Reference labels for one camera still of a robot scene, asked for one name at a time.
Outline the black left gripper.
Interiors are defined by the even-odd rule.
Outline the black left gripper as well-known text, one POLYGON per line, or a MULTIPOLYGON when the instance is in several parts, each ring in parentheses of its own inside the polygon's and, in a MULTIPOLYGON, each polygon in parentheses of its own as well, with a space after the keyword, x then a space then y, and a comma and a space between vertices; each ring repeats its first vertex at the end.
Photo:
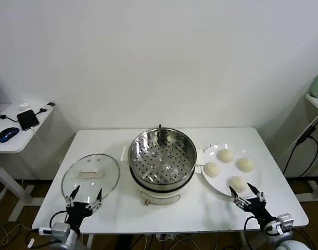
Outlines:
POLYGON ((78 185, 69 196, 66 196, 66 211, 68 214, 66 223, 70 225, 72 230, 78 230, 84 218, 90 217, 93 211, 98 211, 102 206, 102 189, 99 190, 96 200, 91 204, 73 202, 79 189, 80 186, 78 185))

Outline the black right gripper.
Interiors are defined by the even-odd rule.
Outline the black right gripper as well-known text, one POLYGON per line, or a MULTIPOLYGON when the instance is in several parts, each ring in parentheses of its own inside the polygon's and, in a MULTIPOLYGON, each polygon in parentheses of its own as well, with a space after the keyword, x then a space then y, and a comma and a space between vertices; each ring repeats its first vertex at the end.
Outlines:
POLYGON ((246 207, 246 212, 252 213, 254 215, 258 224, 260 225, 260 229, 263 230, 268 223, 275 221, 276 217, 273 217, 267 211, 264 193, 260 192, 249 182, 247 183, 247 185, 249 186, 255 197, 245 200, 239 197, 236 191, 231 186, 229 186, 233 202, 239 208, 246 207))

